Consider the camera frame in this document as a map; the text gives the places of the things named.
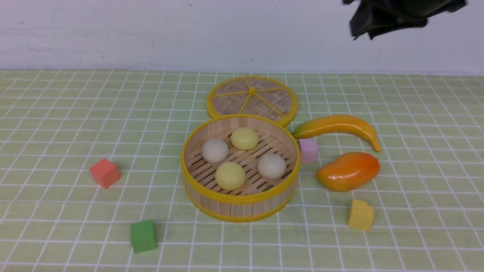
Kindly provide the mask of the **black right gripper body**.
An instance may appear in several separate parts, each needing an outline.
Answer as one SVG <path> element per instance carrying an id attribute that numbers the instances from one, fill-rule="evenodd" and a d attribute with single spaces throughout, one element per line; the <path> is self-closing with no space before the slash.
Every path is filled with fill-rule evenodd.
<path id="1" fill-rule="evenodd" d="M 429 18 L 465 6 L 466 0 L 361 0 L 349 27 L 354 39 L 366 33 L 372 40 L 397 30 L 423 28 Z"/>

